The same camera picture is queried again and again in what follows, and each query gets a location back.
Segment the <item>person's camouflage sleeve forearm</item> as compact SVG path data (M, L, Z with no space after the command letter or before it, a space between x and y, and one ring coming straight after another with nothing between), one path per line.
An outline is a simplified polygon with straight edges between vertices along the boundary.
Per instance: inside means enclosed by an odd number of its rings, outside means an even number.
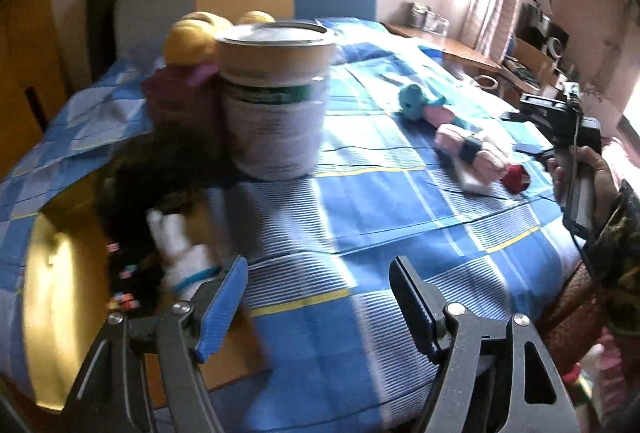
M639 197L627 181L586 252L610 328L620 335L639 335Z

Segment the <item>person's right hand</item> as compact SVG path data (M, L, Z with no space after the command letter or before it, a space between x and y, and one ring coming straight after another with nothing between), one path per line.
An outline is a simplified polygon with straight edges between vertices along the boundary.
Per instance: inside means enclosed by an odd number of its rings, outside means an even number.
M601 229L608 222L612 205L617 197L617 188L611 170L606 161L588 146L575 148L574 155L579 162L593 168L594 210L592 225L594 228ZM568 184L568 175L555 158L548 160L547 170L552 177L555 200L560 204Z

